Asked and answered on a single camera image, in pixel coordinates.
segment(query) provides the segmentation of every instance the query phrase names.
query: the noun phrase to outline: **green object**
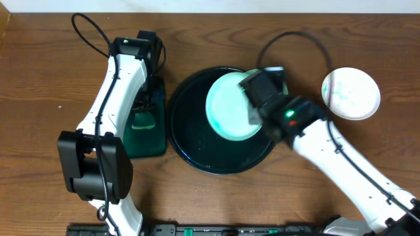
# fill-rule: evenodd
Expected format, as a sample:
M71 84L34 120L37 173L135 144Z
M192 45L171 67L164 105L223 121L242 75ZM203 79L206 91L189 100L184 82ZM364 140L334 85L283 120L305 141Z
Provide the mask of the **green object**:
M166 152L165 89L156 78L152 96L155 108L144 112L130 112L125 124L123 144L130 159L158 157Z
M193 231L192 229L184 229L184 236L192 236Z
M156 122L153 115L149 112L143 112L143 113L136 113L135 118L133 121L133 124L131 124L131 128L135 130L140 129L151 129L155 127Z
M290 118L294 113L295 113L294 111L288 110L288 111L286 111L286 117Z

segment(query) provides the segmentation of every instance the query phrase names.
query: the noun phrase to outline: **wooden table top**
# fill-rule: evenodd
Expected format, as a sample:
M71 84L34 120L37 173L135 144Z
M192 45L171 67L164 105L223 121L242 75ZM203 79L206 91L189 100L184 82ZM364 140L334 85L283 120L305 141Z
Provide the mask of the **wooden table top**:
M63 235L71 223L98 223L96 210L68 193L56 148L74 130L103 82L107 61L73 31L71 14L12 14L0 48L0 234ZM381 91L373 117L334 117L343 135L380 171L420 196L420 16L378 14L89 14L112 40L156 31L167 48L167 97L210 66L255 67L275 35L307 31L333 66L359 68ZM94 28L80 29L106 50ZM327 74L313 43L277 42L266 66L284 66L293 94L319 101ZM133 160L131 195L151 221L277 225L362 217L314 165L279 144L241 174L200 172L168 144L163 157Z

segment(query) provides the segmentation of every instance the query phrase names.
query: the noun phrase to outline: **black plate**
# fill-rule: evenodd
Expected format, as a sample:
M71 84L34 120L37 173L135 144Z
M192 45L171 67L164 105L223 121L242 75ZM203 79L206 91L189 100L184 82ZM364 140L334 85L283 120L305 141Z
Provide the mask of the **black plate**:
M262 130L238 142L222 138L210 127L205 114L207 93L220 76L235 71L243 72L227 67L199 71L187 78L169 101L169 141L187 163L205 172L243 172L260 163L274 147Z

